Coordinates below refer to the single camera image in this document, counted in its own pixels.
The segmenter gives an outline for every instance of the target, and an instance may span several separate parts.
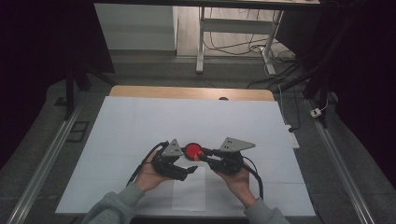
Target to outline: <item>sleeve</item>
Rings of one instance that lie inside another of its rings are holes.
[[[250,224],[289,224],[278,208],[270,209],[261,199],[245,210]]]
[[[129,184],[122,192],[109,192],[88,212],[83,224],[120,223],[129,224],[136,216],[137,202],[144,192],[134,183]]]

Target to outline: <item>metal frame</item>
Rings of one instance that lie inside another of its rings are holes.
[[[197,52],[196,73],[204,72],[204,32],[234,33],[234,34],[258,34],[268,35],[265,48],[262,50],[262,58],[269,75],[276,73],[269,52],[274,41],[277,27],[280,22],[282,11],[276,11],[273,21],[241,21],[228,19],[205,19],[205,8],[201,7],[199,43]]]
[[[231,7],[268,10],[294,10],[294,11],[323,11],[333,9],[350,9],[360,4],[362,0],[352,0],[347,4],[291,4],[270,1],[238,1],[238,0],[94,0],[94,3],[127,4],[127,5],[154,5],[154,6],[180,6],[180,7]]]
[[[309,111],[313,110],[314,107],[309,104],[308,100],[305,100],[305,105]],[[349,195],[350,200],[355,207],[356,214],[358,215],[361,223],[363,224],[375,224],[374,218],[371,215],[370,209],[367,206],[366,201],[364,201],[363,196],[361,195],[361,191],[358,186],[356,186],[355,181],[353,180],[347,165],[345,164],[341,153],[339,152],[337,146],[332,140],[332,136],[329,131],[322,127],[320,121],[318,119],[314,119],[315,126],[317,127],[320,138],[322,139],[327,151],[329,152],[330,158],[332,159],[332,163],[340,176],[342,183],[344,184],[344,188],[346,193]]]
[[[20,200],[12,211],[7,223],[23,223],[28,216],[33,203],[35,202],[35,198],[41,190],[41,187],[44,185],[44,182],[50,173],[50,169],[52,168],[53,163],[55,163],[56,158],[58,157],[58,154],[64,145],[64,141],[73,127],[73,123],[85,102],[85,98],[85,92],[79,94],[74,112],[70,115],[69,120],[63,121],[61,127],[49,145],[46,154],[44,155],[43,159],[35,170],[35,173],[30,179],[29,184],[24,190]]]

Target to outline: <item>red object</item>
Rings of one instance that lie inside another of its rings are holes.
[[[190,143],[186,145],[186,156],[191,160],[199,161],[198,154],[204,155],[200,145],[196,143]]]

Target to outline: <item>human hand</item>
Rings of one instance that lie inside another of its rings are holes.
[[[242,168],[239,173],[234,175],[225,175],[219,172],[215,173],[225,181],[230,192],[233,193],[246,208],[249,208],[256,202],[256,198],[249,187],[249,172],[246,169]]]
[[[163,175],[159,175],[155,172],[154,168],[152,167],[151,160],[154,158],[155,154],[158,150],[153,151],[146,163],[142,165],[142,169],[140,170],[139,174],[137,175],[134,183],[143,191],[149,191],[151,189],[157,188],[163,181],[169,180],[170,178],[165,177]]]

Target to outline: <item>wooden edge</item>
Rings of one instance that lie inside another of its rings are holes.
[[[218,100],[225,97],[235,101],[274,101],[268,90],[238,90],[186,87],[115,86],[109,96],[172,99]]]

